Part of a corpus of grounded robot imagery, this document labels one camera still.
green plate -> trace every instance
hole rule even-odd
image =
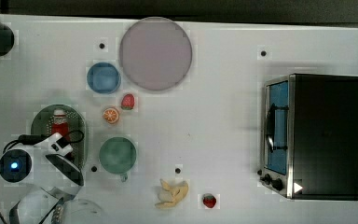
[[[73,163],[81,169],[87,158],[87,133],[86,123],[77,111],[68,105],[50,105],[42,109],[34,118],[31,126],[31,134],[44,134],[51,135],[51,126],[53,124],[53,114],[55,109],[63,109],[66,112],[66,118],[68,121],[69,132],[73,130],[80,130],[84,133],[85,137],[83,141],[79,143],[72,143],[71,146],[74,149],[72,155],[74,157]],[[81,136],[79,133],[71,133],[69,135],[71,140],[77,140]]]

oven window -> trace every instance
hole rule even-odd
[[[287,81],[269,86],[270,114],[273,122],[273,145],[267,150],[267,168],[286,175],[287,165],[287,113],[289,107],[289,84]]]

cup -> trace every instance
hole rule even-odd
[[[99,157],[101,166],[107,172],[120,175],[121,182],[126,182],[127,172],[136,161],[136,148],[125,137],[113,137],[103,143]]]
[[[110,63],[96,63],[87,73],[89,87],[100,94],[115,92],[121,84],[118,70]]]

green object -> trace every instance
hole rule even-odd
[[[63,109],[66,112],[66,120],[68,122],[69,132],[74,130],[79,130],[85,134],[84,139],[78,143],[71,143],[71,147],[74,149],[72,151],[72,156],[74,158],[73,163],[79,169],[83,168],[86,164],[87,158],[87,130],[86,122],[83,117],[75,111],[72,107],[68,105],[49,105],[48,107],[39,111],[39,113],[34,117],[34,121],[31,125],[31,134],[43,134],[50,136],[51,135],[51,126],[54,121],[54,110]],[[69,135],[72,141],[79,139],[78,133],[71,133]]]
[[[121,181],[128,179],[127,172],[136,161],[135,145],[127,138],[113,137],[103,143],[100,149],[100,163],[112,174],[120,175]]]

blue light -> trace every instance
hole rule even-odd
[[[16,162],[11,163],[11,169],[16,169],[19,165]]]

